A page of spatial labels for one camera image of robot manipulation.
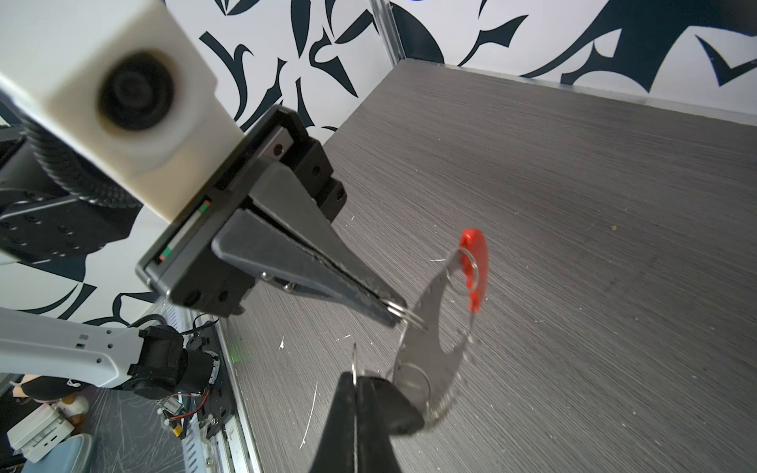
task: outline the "metal keychain tool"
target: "metal keychain tool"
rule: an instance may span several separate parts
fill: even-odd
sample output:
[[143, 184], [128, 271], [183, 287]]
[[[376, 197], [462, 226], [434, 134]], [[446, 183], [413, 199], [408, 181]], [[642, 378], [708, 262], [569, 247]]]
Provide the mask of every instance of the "metal keychain tool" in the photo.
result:
[[[465, 230], [459, 247], [428, 284], [413, 310], [396, 308], [409, 323], [394, 360], [392, 383], [425, 417], [442, 405], [463, 360], [475, 314], [486, 292], [488, 260], [484, 234], [478, 229]], [[452, 283], [450, 275], [457, 270], [466, 275], [466, 291]], [[441, 301], [447, 287], [470, 298], [468, 331], [448, 353], [439, 342]]]

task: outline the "scratch on table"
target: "scratch on table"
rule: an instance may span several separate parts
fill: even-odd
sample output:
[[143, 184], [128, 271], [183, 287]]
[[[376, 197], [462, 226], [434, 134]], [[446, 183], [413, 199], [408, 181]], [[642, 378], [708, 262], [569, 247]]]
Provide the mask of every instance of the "scratch on table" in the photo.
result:
[[300, 450], [305, 444], [305, 437], [307, 437], [307, 431], [310, 429], [310, 420], [313, 418], [313, 409], [316, 407], [316, 395], [318, 394], [318, 381], [316, 381], [316, 392], [313, 393], [313, 405], [310, 406], [310, 416], [307, 418], [307, 426], [305, 427], [305, 435], [302, 436], [302, 443], [300, 443]]

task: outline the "wall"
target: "wall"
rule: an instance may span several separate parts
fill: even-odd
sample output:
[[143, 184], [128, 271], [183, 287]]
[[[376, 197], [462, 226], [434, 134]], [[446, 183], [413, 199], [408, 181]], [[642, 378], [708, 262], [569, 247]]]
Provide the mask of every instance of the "wall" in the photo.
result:
[[753, 0], [392, 0], [409, 58], [757, 115]]
[[[391, 70], [367, 0], [169, 0], [167, 7], [244, 130], [279, 103], [324, 142]], [[17, 121], [0, 106], [5, 123]], [[0, 303], [95, 325], [133, 322], [156, 298], [136, 277], [136, 262], [165, 227], [143, 209], [127, 239], [86, 258], [0, 266]]]

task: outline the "wood grain surface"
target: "wood grain surface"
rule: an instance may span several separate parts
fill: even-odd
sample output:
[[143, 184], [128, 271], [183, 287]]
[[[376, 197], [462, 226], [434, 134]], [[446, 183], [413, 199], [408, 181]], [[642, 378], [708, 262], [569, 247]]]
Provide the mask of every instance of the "wood grain surface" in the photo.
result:
[[[395, 67], [326, 143], [339, 235], [409, 303], [465, 228], [491, 252], [456, 405], [394, 441], [404, 471], [757, 471], [755, 150], [749, 126]], [[263, 468], [307, 471], [353, 342], [386, 373], [400, 330], [265, 285], [245, 307]]]

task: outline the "red plastic handle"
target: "red plastic handle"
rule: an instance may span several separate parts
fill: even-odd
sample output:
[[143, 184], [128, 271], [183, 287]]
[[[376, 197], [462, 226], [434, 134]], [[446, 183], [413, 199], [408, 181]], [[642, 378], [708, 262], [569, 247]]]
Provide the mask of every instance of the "red plastic handle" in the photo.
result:
[[[479, 229], [465, 230], [460, 239], [460, 247], [465, 248], [473, 255], [475, 264], [478, 267], [478, 284], [475, 291], [469, 295], [471, 300], [469, 305], [470, 310], [473, 313], [477, 313], [486, 295], [486, 280], [489, 275], [489, 247], [486, 245], [484, 233]], [[466, 275], [466, 285], [470, 290], [475, 281], [475, 271], [470, 258], [465, 254], [463, 254], [463, 273]]]

